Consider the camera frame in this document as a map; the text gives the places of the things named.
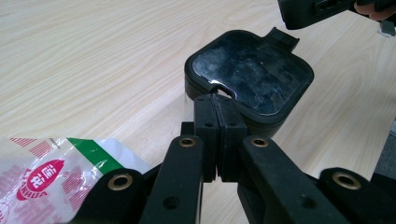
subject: green stripe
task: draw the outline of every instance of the green stripe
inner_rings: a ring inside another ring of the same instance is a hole
[[[67,140],[69,140],[69,142],[103,175],[112,170],[122,168],[122,165],[119,162],[112,158],[93,140],[77,138],[67,138]]]

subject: black mechanical arm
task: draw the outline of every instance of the black mechanical arm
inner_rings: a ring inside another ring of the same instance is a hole
[[[203,183],[216,175],[238,183],[250,223],[396,223],[394,191],[341,168],[304,174],[270,138],[250,135],[218,94],[194,100],[194,122],[182,124],[161,165],[105,174],[70,223],[199,223]]]

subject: black device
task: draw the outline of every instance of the black device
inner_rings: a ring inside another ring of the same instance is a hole
[[[353,8],[355,0],[278,0],[283,22],[290,30],[305,28],[340,12]],[[357,0],[359,6],[375,3],[382,11],[396,5],[396,0]]]
[[[225,91],[252,133],[272,136],[314,78],[291,53],[298,41],[276,28],[265,37],[227,32],[186,61],[186,93],[193,100]]]

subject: red logo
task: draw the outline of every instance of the red logo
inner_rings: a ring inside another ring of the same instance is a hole
[[[18,190],[17,198],[24,201],[28,198],[39,198],[47,195],[44,190],[52,184],[63,167],[64,161],[54,160],[47,161],[33,171],[27,169]]]
[[[7,223],[9,207],[6,203],[0,203],[0,224]]]

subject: hand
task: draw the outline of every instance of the hand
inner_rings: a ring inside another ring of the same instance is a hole
[[[373,21],[383,21],[396,12],[396,6],[388,7],[380,12],[377,12],[375,11],[375,3],[366,6],[358,6],[355,3],[355,9],[358,13],[362,15],[368,15],[369,18]]]

